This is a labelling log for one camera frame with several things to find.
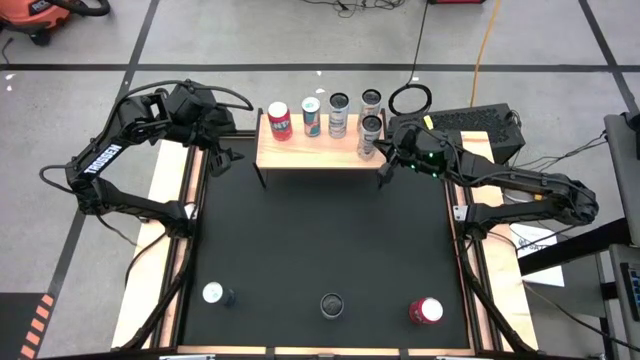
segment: wooden shelf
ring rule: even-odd
[[[269,118],[263,114],[258,124],[256,165],[261,169],[378,169],[385,162],[379,151],[370,160],[361,159],[356,152],[357,125],[358,115],[350,114],[347,134],[334,139],[329,136],[329,115],[322,114],[320,135],[309,137],[304,133],[302,115],[291,114],[293,135],[287,141],[278,141],[271,134]]]

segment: red can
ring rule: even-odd
[[[288,140],[293,134],[293,130],[291,129],[291,115],[287,105],[276,101],[269,105],[267,115],[269,116],[273,137],[279,141]]]
[[[442,304],[434,298],[422,298],[409,305],[409,318],[420,325],[437,323],[442,313]]]

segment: gray floor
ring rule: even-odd
[[[42,71],[9,69],[0,78],[4,125],[0,134],[4,156],[0,229],[5,239],[0,243],[1,292],[47,290],[75,202],[40,182],[36,174],[46,164],[63,163],[77,154],[100,131],[125,71],[136,69],[127,64],[154,1],[111,0],[111,16],[73,19],[47,48],[35,47],[21,34],[0,33],[0,44],[10,36],[15,38],[7,49],[13,64],[45,64],[36,67]],[[375,71],[364,71],[359,65],[352,68],[363,71],[324,71],[327,67],[322,64],[410,64],[423,4],[423,0],[407,0],[393,11],[358,11],[342,19],[330,6],[298,0],[159,0],[139,63],[158,64],[166,71],[142,68],[135,72],[132,85],[188,77],[233,88],[258,107],[274,100],[295,106],[318,89],[325,91],[318,95],[323,103],[331,92],[357,96],[369,87],[388,96],[407,81],[408,71],[382,71],[388,70],[383,65],[376,65]],[[637,0],[591,0],[589,4],[617,62],[639,65],[640,30],[629,25],[640,15]],[[492,0],[481,6],[430,6],[419,63],[473,64],[492,8]],[[527,146],[519,163],[574,149],[600,134],[606,114],[627,111],[611,73],[589,69],[555,72],[553,65],[559,64],[607,64],[578,0],[538,0],[535,5],[530,0],[503,1],[483,63],[549,65],[537,72],[513,68],[483,72],[479,77],[476,105],[506,102],[521,114]],[[73,67],[57,71],[46,64],[89,64],[94,67],[85,69],[96,71]],[[106,67],[100,64],[120,66],[104,71]],[[171,64],[193,66],[174,70]],[[203,70],[198,65],[211,64],[256,67],[248,72],[230,68],[226,70],[233,71],[198,71]],[[260,69],[260,64],[319,65],[305,71],[287,71],[286,67],[266,71],[269,69]],[[472,72],[418,71],[415,76],[432,89],[433,110],[468,106]],[[640,96],[640,74],[625,73],[624,78]],[[403,95],[398,107],[411,110],[419,100],[419,94]],[[255,112],[235,111],[235,117],[242,129],[255,126]],[[146,195],[157,150],[149,146],[128,150],[104,177],[122,190]],[[611,191],[616,183],[606,146],[552,169],[582,180],[598,194],[598,219],[573,235],[622,216],[620,199]],[[62,181],[61,174],[52,172],[51,176]],[[109,215],[106,220],[132,237],[137,235],[139,224],[128,217]],[[130,245],[87,218],[40,356],[109,349],[123,275],[132,253]],[[573,356],[602,351],[597,335],[554,309],[530,301],[542,350]],[[581,318],[598,324],[591,316]]]

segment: black mat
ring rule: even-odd
[[[378,191],[374,172],[316,170],[269,171],[267,183],[250,159],[208,180],[182,344],[468,348],[439,181],[398,171]],[[211,281],[236,291],[235,307],[203,300]],[[327,292],[345,300],[339,320],[320,314]],[[436,325],[408,318],[423,296],[444,306]]]
[[[0,359],[17,359],[42,293],[0,293]]]

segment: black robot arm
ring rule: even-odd
[[[80,210],[86,214],[116,211],[158,220],[171,236],[188,236],[188,217],[177,201],[159,203],[123,193],[101,179],[100,173],[129,146],[145,141],[154,145],[159,139],[165,139],[209,150],[209,171],[212,176],[220,176],[231,167],[232,161],[243,158],[219,144],[220,135],[235,131],[228,108],[251,111],[253,106],[241,95],[224,88],[190,80],[160,84],[175,84],[175,87],[171,93],[158,89],[152,94],[132,96],[153,86],[150,85],[116,101],[102,132],[66,165],[67,183],[78,199]],[[235,95],[246,106],[218,103],[211,90]]]
[[[446,133],[414,124],[401,126],[390,140],[375,146],[387,162],[378,170],[380,185],[388,183],[400,165],[463,187],[494,185],[541,197],[529,203],[491,207],[469,204],[454,207],[463,233],[484,239],[497,224],[554,219],[567,225],[587,225],[598,214],[595,193],[563,174],[546,174],[494,164],[453,144]]]

